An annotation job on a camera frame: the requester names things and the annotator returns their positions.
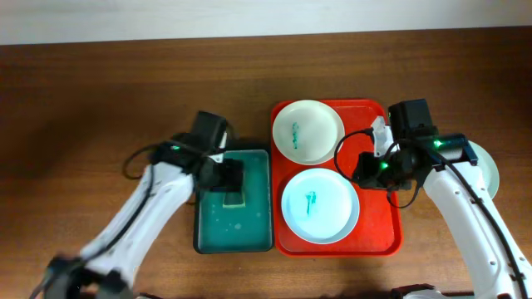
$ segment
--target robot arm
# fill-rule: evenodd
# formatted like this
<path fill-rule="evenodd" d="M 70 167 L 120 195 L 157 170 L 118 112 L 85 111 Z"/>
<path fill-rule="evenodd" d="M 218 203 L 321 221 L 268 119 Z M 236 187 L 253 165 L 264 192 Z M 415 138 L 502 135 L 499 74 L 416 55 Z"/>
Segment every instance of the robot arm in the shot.
<path fill-rule="evenodd" d="M 505 235 L 520 273 L 525 278 L 527 293 L 532 294 L 532 267 L 517 247 L 486 191 L 480 167 L 469 162 L 456 163 L 455 167 L 484 201 L 485 207 Z M 426 177 L 423 189 L 434 201 L 451 230 L 468 268 L 475 297 L 521 298 L 518 283 L 500 239 L 454 173 L 448 168 L 441 171 L 433 169 Z"/>
<path fill-rule="evenodd" d="M 194 190 L 240 192 L 242 162 L 223 156 L 227 126 L 225 119 L 200 112 L 190 133 L 151 146 L 150 164 L 120 212 L 79 257 L 54 257 L 31 298 L 40 291 L 45 298 L 78 298 L 91 284 L 99 286 L 96 299 L 137 298 L 131 287 L 144 256 Z"/>
<path fill-rule="evenodd" d="M 468 267 L 475 297 L 503 299 L 521 298 L 523 291 L 532 294 L 532 267 L 487 193 L 475 152 L 465 136 L 438 135 L 425 100 L 402 102 L 389 111 L 391 125 L 377 117 L 372 128 L 364 132 L 372 135 L 374 152 L 359 155 L 352 181 L 363 189 L 391 192 L 409 189 L 415 180 L 449 226 Z M 480 204 L 448 163 L 470 185 Z M 439 292 L 427 290 L 426 285 L 419 288 L 414 286 L 413 292 L 401 288 L 394 298 L 444 298 Z"/>

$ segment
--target wooden table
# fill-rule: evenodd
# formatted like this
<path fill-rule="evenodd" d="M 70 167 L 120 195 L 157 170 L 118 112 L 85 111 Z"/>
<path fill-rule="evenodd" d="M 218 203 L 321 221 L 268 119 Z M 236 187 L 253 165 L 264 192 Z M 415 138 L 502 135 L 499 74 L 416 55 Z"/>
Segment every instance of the wooden table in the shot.
<path fill-rule="evenodd" d="M 385 107 L 425 97 L 442 133 L 485 147 L 501 176 L 495 204 L 532 257 L 530 27 L 9 46 L 0 47 L 0 297 L 26 297 L 56 252 L 95 237 L 136 186 L 121 177 L 122 160 L 188 130 L 197 110 L 267 141 L 275 103 L 353 97 Z M 404 244 L 392 257 L 295 259 L 275 249 L 199 255 L 184 206 L 135 289 L 167 298 L 369 297 L 422 282 L 470 290 L 425 193 L 401 215 Z"/>

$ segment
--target green paint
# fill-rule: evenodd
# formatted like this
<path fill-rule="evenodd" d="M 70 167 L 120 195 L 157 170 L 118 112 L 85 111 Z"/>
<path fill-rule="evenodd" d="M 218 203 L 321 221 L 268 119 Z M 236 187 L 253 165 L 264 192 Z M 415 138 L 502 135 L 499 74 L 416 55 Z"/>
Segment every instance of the green paint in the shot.
<path fill-rule="evenodd" d="M 298 130 L 299 130 L 299 125 L 297 122 L 294 122 L 292 124 L 292 137 L 293 137 L 292 142 L 293 142 L 293 148 L 295 150 L 298 149 Z"/>
<path fill-rule="evenodd" d="M 311 191 L 305 197 L 307 198 L 307 215 L 310 216 L 310 206 L 316 203 L 316 192 Z"/>

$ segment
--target white plate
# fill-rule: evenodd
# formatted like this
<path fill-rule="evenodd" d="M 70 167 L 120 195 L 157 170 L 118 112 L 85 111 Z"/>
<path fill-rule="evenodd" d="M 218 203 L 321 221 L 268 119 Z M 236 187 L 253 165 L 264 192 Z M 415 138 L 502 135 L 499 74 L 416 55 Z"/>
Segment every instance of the white plate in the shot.
<path fill-rule="evenodd" d="M 287 159 L 316 165 L 334 156 L 345 131 L 333 108 L 317 100 L 298 100 L 275 117 L 272 134 L 273 142 Z"/>
<path fill-rule="evenodd" d="M 329 169 L 308 169 L 294 176 L 283 191 L 283 217 L 305 241 L 335 243 L 357 225 L 357 192 L 340 174 Z"/>
<path fill-rule="evenodd" d="M 493 199 L 499 190 L 499 170 L 493 158 L 488 154 L 485 149 L 480 145 L 476 144 L 473 141 L 469 141 L 471 148 L 475 151 L 476 156 L 478 157 L 478 166 L 482 170 L 482 176 L 484 177 L 485 185 L 488 189 L 488 194 Z"/>

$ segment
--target black cable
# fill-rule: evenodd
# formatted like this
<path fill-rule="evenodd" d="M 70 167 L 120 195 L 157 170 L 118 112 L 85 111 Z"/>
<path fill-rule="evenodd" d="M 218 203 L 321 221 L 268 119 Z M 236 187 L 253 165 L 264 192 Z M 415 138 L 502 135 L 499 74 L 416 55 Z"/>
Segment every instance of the black cable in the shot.
<path fill-rule="evenodd" d="M 410 201 L 405 204 L 405 205 L 402 205 L 402 206 L 398 206 L 398 205 L 395 205 L 393 202 L 392 202 L 392 191 L 395 191 L 393 188 L 389 188 L 386 192 L 386 199 L 388 200 L 388 203 L 393 207 L 393 208 L 408 208 L 411 204 L 414 203 L 414 201 L 416 201 L 416 198 L 417 198 L 417 194 L 419 193 L 419 189 L 421 189 L 421 186 L 419 184 L 416 184 L 416 190 L 414 191 L 414 195 L 412 196 L 412 199 L 410 199 Z"/>
<path fill-rule="evenodd" d="M 336 170 L 338 171 L 338 173 L 346 180 L 352 182 L 352 178 L 349 178 L 347 176 L 347 174 L 344 174 L 342 169 L 340 169 L 340 165 L 338 164 L 338 152 L 340 151 L 340 147 L 342 146 L 342 144 L 345 142 L 345 140 L 353 135 L 356 135 L 356 134 L 365 134 L 365 135 L 369 135 L 371 134 L 371 132 L 373 131 L 373 129 L 364 129 L 364 130 L 358 130 L 358 131 L 354 131 L 354 132 L 351 132 L 345 136 L 343 136 L 340 141 L 338 141 L 338 144 L 336 145 L 336 149 L 334 149 L 334 157 L 333 157 L 333 160 L 334 160 L 334 166 L 336 166 Z"/>
<path fill-rule="evenodd" d="M 490 211 L 488 211 L 488 208 L 484 205 L 484 201 L 478 197 L 478 195 L 475 193 L 475 190 L 467 183 L 467 180 L 464 178 L 464 176 L 458 171 L 458 169 L 451 163 L 446 157 L 444 157 L 442 154 L 437 152 L 436 150 L 433 150 L 431 148 L 426 147 L 421 142 L 415 141 L 415 140 L 406 140 L 406 139 L 400 139 L 396 140 L 390 145 L 388 148 L 386 154 L 384 155 L 384 161 L 386 162 L 390 158 L 390 153 L 392 151 L 392 148 L 396 145 L 413 145 L 417 147 L 420 150 L 424 150 L 427 154 L 432 154 L 436 156 L 442 164 L 449 167 L 450 170 L 456 175 L 456 177 L 460 180 L 464 188 L 467 190 L 467 192 L 470 194 L 470 196 L 475 200 L 475 203 L 479 206 L 480 211 L 484 214 L 486 219 L 488 219 L 488 222 L 490 223 L 491 227 L 495 230 L 495 233 L 497 234 L 497 237 L 499 237 L 500 243 L 503 246 L 506 256 L 510 260 L 510 266 L 512 268 L 512 271 L 514 271 L 515 280 L 517 281 L 517 284 L 520 289 L 521 297 L 523 299 L 528 299 L 528 295 L 526 292 L 526 286 L 525 281 L 523 280 L 523 276 L 521 275 L 521 271 L 519 270 L 519 266 L 517 266 L 517 261 L 515 260 L 515 257 L 511 251 L 510 245 L 508 244 L 508 241 L 506 240 L 505 235 L 503 234 L 502 230 L 500 229 L 499 224 L 495 221 L 493 216 L 491 215 Z"/>
<path fill-rule="evenodd" d="M 136 150 L 133 154 L 131 154 L 126 160 L 124 160 L 124 163 L 122 164 L 122 175 L 126 177 L 126 179 L 140 179 L 142 178 L 142 174 L 140 175 L 130 175 L 127 172 L 127 167 L 130 165 L 131 161 L 136 158 L 139 154 L 142 154 L 146 152 L 147 150 L 155 149 L 159 145 L 147 145 L 142 147 L 141 149 Z"/>

